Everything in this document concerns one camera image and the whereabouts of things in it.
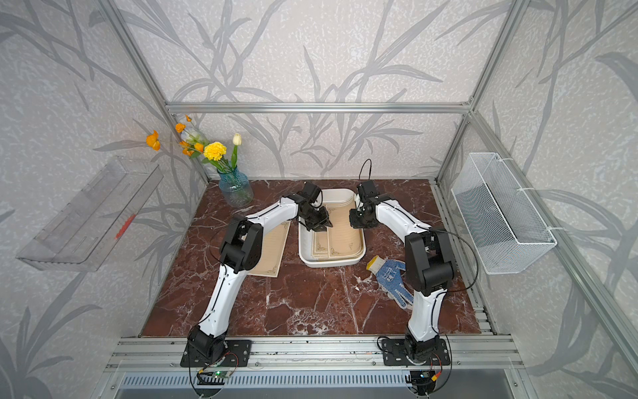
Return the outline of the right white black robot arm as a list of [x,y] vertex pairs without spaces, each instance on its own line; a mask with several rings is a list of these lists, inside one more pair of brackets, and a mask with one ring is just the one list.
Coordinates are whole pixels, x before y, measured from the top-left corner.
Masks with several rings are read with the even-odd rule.
[[350,212],[351,226],[372,229],[383,224],[404,243],[405,277],[414,289],[405,350],[416,361],[440,348],[440,311],[455,278],[448,232],[416,219],[394,197],[380,193],[373,181],[361,183],[357,191],[359,202]]

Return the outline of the white plastic storage box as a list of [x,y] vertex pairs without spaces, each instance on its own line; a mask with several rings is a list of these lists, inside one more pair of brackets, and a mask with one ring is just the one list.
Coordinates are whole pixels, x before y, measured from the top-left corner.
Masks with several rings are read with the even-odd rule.
[[357,205],[356,195],[349,189],[325,189],[322,205],[326,207],[332,224],[316,232],[301,225],[298,228],[298,254],[310,268],[350,266],[358,263],[366,252],[362,229],[354,229],[350,210]]

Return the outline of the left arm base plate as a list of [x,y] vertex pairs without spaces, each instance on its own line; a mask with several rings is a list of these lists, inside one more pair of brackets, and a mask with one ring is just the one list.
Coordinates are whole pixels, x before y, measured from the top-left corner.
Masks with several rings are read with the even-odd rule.
[[199,369],[204,367],[247,367],[253,342],[248,339],[230,339],[224,342],[219,357],[212,360],[200,353],[191,342],[187,342],[181,367]]

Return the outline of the beige stationery paper sheet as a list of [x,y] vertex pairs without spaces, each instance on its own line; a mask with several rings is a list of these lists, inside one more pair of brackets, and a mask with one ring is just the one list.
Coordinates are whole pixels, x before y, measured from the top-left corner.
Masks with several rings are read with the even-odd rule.
[[264,236],[263,251],[258,264],[249,272],[251,276],[277,278],[281,268],[290,221],[283,222]]

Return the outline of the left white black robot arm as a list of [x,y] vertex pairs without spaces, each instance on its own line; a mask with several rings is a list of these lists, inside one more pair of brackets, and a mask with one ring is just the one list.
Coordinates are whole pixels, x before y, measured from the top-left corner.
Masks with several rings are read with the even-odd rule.
[[219,257],[219,274],[202,319],[189,331],[186,353],[201,357],[202,364],[219,361],[228,351],[225,339],[239,290],[262,257],[264,236],[285,221],[300,219],[308,231],[332,226],[322,190],[307,182],[301,191],[282,197],[249,215],[234,216],[227,227]]

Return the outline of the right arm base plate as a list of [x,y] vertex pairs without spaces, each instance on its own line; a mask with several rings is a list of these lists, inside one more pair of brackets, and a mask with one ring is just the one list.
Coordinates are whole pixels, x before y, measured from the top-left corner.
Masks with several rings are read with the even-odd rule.
[[425,342],[382,336],[376,344],[385,366],[442,367],[451,364],[447,342],[440,336]]

